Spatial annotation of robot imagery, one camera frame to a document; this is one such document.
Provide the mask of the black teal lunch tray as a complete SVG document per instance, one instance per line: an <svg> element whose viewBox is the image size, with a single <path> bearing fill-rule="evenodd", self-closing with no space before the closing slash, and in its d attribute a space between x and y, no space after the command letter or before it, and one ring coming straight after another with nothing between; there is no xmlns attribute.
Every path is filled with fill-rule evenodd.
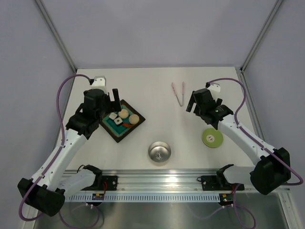
<svg viewBox="0 0 305 229"><path fill-rule="evenodd" d="M128 111L129 115L127 118L118 118L118 112L113 112L117 116L115 118L112 113L105 115L100 122L100 125L104 128L104 130L114 139L116 143L122 141L128 134L130 134L133 130L135 130L140 124L142 124L146 119L137 112L131 105L129 105L125 100L121 100L121 108ZM136 124L131 124L129 121L129 117L131 115L137 115L139 117L139 121Z"/></svg>

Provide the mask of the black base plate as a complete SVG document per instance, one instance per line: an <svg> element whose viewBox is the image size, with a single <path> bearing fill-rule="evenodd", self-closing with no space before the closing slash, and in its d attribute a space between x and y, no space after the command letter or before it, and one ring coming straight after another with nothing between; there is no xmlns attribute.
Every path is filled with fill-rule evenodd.
<svg viewBox="0 0 305 229"><path fill-rule="evenodd" d="M116 191L118 184L117 176L101 175L96 177L91 186L85 187L82 191Z"/></svg>
<svg viewBox="0 0 305 229"><path fill-rule="evenodd" d="M201 183L203 191L234 191L237 184L221 182L216 175L203 175L196 179Z"/></svg>

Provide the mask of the left aluminium frame post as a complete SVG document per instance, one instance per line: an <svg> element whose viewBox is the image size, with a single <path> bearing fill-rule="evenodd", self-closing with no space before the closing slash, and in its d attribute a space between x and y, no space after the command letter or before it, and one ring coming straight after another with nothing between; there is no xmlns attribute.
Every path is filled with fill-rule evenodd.
<svg viewBox="0 0 305 229"><path fill-rule="evenodd" d="M33 2L35 3L36 7L38 8L38 11L40 12L43 20L45 21L46 26L47 26L48 30L50 31L50 33L52 34L55 42L57 43L69 68L72 70L73 73L76 73L77 67L76 67L74 61L72 60L71 55L69 54L60 34L58 33L58 30L56 29L56 26L53 23L53 20L52 20L50 14L48 13L48 10L47 10L45 4L43 3L42 0L34 0Z"/></svg>

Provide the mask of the beige bun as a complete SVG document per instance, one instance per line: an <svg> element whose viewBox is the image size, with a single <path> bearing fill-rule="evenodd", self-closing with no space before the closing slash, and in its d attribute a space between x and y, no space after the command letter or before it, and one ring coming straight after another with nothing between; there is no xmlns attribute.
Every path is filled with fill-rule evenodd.
<svg viewBox="0 0 305 229"><path fill-rule="evenodd" d="M140 117L137 114L132 114L129 116L129 123L135 125L140 121Z"/></svg>
<svg viewBox="0 0 305 229"><path fill-rule="evenodd" d="M126 110L126 109L122 109L122 110L118 113L118 116L119 116L121 119L126 119L126 118L128 118L128 116L129 116L129 112L128 112L128 110Z"/></svg>

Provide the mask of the steel round bowl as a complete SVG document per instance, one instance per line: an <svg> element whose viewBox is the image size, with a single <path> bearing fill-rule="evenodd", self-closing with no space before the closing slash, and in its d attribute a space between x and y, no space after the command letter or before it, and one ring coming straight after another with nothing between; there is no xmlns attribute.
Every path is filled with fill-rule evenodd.
<svg viewBox="0 0 305 229"><path fill-rule="evenodd" d="M166 163L171 157L171 153L170 146L162 141L154 142L148 147L148 157L157 164Z"/></svg>

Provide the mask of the sushi roll piece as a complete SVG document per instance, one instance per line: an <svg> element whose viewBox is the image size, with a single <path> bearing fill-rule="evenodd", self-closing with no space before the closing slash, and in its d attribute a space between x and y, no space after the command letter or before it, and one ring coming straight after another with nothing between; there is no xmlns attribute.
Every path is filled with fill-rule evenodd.
<svg viewBox="0 0 305 229"><path fill-rule="evenodd" d="M122 125L123 124L123 120L120 117L114 119L114 122L115 122L116 125Z"/></svg>

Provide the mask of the aluminium frame post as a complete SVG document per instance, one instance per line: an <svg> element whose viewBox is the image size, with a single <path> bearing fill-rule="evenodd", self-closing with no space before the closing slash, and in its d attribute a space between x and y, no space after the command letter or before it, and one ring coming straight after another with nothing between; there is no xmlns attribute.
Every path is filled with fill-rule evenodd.
<svg viewBox="0 0 305 229"><path fill-rule="evenodd" d="M56 26L53 23L53 20L52 20L50 14L48 13L48 10L47 10L45 4L43 3L42 0L34 0L33 2L35 3L36 7L38 8L38 11L40 12L43 20L45 21L46 26L47 26L48 30L50 31L50 33L52 34L55 42L57 43L69 68L72 70L73 73L76 73L77 67L76 67L74 61L72 60L71 55L69 54L60 34L58 33L58 30L56 29Z"/></svg>
<svg viewBox="0 0 305 229"><path fill-rule="evenodd" d="M263 42L263 39L267 35L269 29L271 28L273 22L275 21L275 18L277 17L281 7L285 3L285 0L276 0L275 4L273 5L270 13L267 16L267 19L265 20L262 28L260 29L245 61L243 62L242 66L240 67L241 73L244 73L247 69L248 65L250 64L251 60L254 58L256 52L258 51L261 43Z"/></svg>

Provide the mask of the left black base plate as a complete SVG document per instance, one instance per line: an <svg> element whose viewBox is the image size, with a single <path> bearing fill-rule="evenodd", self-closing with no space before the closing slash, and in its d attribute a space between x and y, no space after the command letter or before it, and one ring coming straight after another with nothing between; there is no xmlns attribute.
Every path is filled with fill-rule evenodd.
<svg viewBox="0 0 305 229"><path fill-rule="evenodd" d="M117 176L101 175L96 177L91 186L85 187L82 191L116 191L118 184Z"/></svg>

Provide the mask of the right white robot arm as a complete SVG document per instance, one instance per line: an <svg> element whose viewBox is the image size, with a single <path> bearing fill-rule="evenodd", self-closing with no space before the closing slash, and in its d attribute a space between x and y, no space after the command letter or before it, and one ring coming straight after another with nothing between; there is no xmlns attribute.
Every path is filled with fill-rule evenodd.
<svg viewBox="0 0 305 229"><path fill-rule="evenodd" d="M213 99L207 88L193 91L186 108L207 125L229 137L253 163L251 167L228 164L216 172L216 183L223 190L232 185L252 185L268 195L291 178L290 155L286 149L276 149L235 119L233 111Z"/></svg>

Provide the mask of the aluminium mounting rail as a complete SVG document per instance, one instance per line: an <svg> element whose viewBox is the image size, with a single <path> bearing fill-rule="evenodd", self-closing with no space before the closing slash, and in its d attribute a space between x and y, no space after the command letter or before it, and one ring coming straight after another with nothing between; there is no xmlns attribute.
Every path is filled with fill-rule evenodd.
<svg viewBox="0 0 305 229"><path fill-rule="evenodd" d="M202 185L197 178L202 175L215 175L216 170L104 170L103 174L118 177L118 193L201 193Z"/></svg>

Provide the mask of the right aluminium frame post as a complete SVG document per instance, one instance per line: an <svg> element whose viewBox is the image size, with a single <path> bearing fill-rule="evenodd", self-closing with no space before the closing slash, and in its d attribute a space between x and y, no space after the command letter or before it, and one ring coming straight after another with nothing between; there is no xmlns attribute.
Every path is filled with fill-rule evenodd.
<svg viewBox="0 0 305 229"><path fill-rule="evenodd" d="M275 21L275 18L277 17L281 7L285 3L285 0L276 0L275 4L273 5L270 13L267 16L267 19L265 20L262 28L260 29L245 61L243 62L242 66L240 67L241 73L244 73L247 69L248 65L250 64L251 60L254 58L256 52L258 51L261 43L263 42L263 39L267 35L269 29L271 28L273 22Z"/></svg>

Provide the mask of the beige bun left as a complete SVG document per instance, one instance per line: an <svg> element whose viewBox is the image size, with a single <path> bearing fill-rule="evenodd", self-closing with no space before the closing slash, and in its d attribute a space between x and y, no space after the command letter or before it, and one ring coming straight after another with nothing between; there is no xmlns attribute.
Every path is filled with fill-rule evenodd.
<svg viewBox="0 0 305 229"><path fill-rule="evenodd" d="M122 110L118 113L118 116L119 116L121 119L126 119L126 118L128 118L128 116L129 116L129 112L128 112L128 110L126 110L126 109L122 109Z"/></svg>

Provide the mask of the orange shrimp piece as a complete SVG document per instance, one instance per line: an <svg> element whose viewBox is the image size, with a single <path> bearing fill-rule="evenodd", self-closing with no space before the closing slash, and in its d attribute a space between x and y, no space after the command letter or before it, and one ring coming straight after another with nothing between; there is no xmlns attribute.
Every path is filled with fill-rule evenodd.
<svg viewBox="0 0 305 229"><path fill-rule="evenodd" d="M123 123L122 126L124 126L125 128L131 128L131 127L133 127L132 124L128 124L128 123Z"/></svg>

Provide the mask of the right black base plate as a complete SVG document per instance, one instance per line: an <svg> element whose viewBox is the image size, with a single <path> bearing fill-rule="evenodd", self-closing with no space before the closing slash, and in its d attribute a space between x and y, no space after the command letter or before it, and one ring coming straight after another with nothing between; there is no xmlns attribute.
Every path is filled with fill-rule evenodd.
<svg viewBox="0 0 305 229"><path fill-rule="evenodd" d="M221 182L216 175L203 175L196 179L201 183L203 191L234 191L237 184Z"/></svg>

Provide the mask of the white rice triangle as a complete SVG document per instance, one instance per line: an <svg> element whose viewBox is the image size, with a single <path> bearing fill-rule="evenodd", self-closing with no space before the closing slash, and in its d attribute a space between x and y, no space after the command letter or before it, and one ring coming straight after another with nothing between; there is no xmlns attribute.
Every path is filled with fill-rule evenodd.
<svg viewBox="0 0 305 229"><path fill-rule="evenodd" d="M109 118L111 119L111 120L114 120L114 119L116 119L117 118L117 114L116 113L111 113L110 115L109 115Z"/></svg>

